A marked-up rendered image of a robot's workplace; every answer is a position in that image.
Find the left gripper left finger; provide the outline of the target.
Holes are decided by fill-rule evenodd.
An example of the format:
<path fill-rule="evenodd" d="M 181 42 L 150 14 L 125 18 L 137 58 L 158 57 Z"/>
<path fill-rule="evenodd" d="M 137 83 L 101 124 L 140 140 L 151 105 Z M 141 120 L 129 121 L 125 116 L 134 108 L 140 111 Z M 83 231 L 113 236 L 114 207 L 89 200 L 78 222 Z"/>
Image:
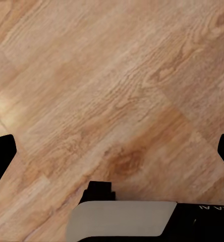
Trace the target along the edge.
<path fill-rule="evenodd" d="M 0 179 L 8 168 L 15 154 L 16 143 L 12 134 L 0 137 Z"/>

